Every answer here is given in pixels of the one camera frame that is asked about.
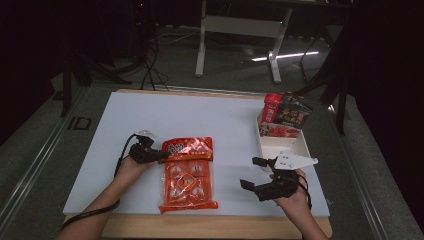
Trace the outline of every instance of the snack package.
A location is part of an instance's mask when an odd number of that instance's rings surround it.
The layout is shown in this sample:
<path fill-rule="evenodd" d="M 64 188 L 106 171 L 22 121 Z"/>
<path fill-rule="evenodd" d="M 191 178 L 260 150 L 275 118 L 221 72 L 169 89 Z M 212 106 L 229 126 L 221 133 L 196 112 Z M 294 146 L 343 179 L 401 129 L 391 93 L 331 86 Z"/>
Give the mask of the snack package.
<path fill-rule="evenodd" d="M 160 212 L 185 209 L 216 209 L 212 199 L 210 163 L 213 160 L 212 138 L 175 138 L 162 144 L 171 153 L 164 165 L 163 203 Z"/>
<path fill-rule="evenodd" d="M 259 122 L 261 137 L 296 138 L 312 108 L 292 93 L 268 93 Z"/>

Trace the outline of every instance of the fluorescent light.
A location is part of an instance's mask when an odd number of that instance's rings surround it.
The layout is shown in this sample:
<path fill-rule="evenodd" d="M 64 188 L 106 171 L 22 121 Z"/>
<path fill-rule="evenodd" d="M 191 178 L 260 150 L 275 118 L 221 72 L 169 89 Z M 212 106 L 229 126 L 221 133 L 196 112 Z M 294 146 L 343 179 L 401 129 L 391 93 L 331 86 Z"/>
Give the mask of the fluorescent light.
<path fill-rule="evenodd" d="M 314 55 L 314 54 L 318 54 L 318 53 L 319 52 L 307 52 L 306 55 Z M 303 55 L 303 53 L 294 53 L 294 54 L 279 55 L 279 56 L 277 56 L 277 59 L 278 58 L 299 57 L 299 56 L 302 56 L 302 55 Z M 268 58 L 266 58 L 266 57 L 253 58 L 252 61 L 259 62 L 259 61 L 265 61 L 267 59 Z"/>

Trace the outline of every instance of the white box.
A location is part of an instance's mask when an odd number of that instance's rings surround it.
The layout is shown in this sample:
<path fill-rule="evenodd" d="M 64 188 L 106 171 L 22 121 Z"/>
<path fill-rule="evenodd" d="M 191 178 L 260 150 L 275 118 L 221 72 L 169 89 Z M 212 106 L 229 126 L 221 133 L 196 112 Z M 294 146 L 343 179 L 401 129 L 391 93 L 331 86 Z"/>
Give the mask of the white box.
<path fill-rule="evenodd" d="M 303 157 L 311 157 L 302 130 L 297 138 L 261 137 L 259 134 L 259 123 L 261 118 L 261 115 L 256 118 L 256 137 L 258 139 L 257 142 L 261 158 L 274 159 L 278 157 L 281 151 L 290 152 Z M 263 167 L 263 169 L 271 172 L 269 166 Z"/>

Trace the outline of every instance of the metal frame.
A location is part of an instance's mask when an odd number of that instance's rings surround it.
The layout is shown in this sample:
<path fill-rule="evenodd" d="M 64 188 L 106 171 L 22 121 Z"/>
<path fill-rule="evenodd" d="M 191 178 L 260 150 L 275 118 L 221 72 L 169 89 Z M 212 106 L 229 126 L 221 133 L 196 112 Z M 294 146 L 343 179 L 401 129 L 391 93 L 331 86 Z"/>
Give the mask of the metal frame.
<path fill-rule="evenodd" d="M 240 35 L 252 35 L 259 37 L 276 38 L 274 48 L 269 52 L 268 60 L 271 66 L 274 83 L 281 83 L 280 70 L 278 68 L 277 55 L 286 33 L 287 26 L 293 9 L 288 8 L 283 22 L 265 21 L 245 18 L 232 18 L 212 16 L 206 14 L 206 0 L 202 0 L 202 13 L 200 21 L 200 46 L 197 55 L 196 77 L 203 76 L 205 65 L 205 34 L 206 31 L 232 33 Z"/>

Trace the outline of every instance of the dark background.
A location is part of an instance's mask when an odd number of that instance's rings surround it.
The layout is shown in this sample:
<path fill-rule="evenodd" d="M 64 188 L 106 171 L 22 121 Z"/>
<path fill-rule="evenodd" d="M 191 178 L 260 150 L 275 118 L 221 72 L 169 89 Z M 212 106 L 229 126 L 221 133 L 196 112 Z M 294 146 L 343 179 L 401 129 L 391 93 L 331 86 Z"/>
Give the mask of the dark background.
<path fill-rule="evenodd" d="M 150 16 L 131 16 L 134 6 L 114 1 L 3 0 L 0 5 L 0 144 L 54 94 L 50 80 L 62 72 L 64 50 L 84 53 L 96 62 L 112 64 L 127 53 L 142 57 L 143 45 L 125 49 L 119 36 L 151 37 Z M 157 0 L 160 26 L 198 26 L 200 1 Z M 218 12 L 222 4 L 212 5 Z M 323 25 L 345 28 L 326 65 L 329 71 L 350 69 L 348 92 L 376 139 L 386 162 L 421 229 L 424 227 L 424 156 L 422 81 L 422 1 L 358 1 L 344 15 L 293 12 L 288 35 L 314 36 Z M 264 7 L 234 6 L 234 16 L 281 18 Z M 141 28 L 132 28 L 135 23 Z"/>

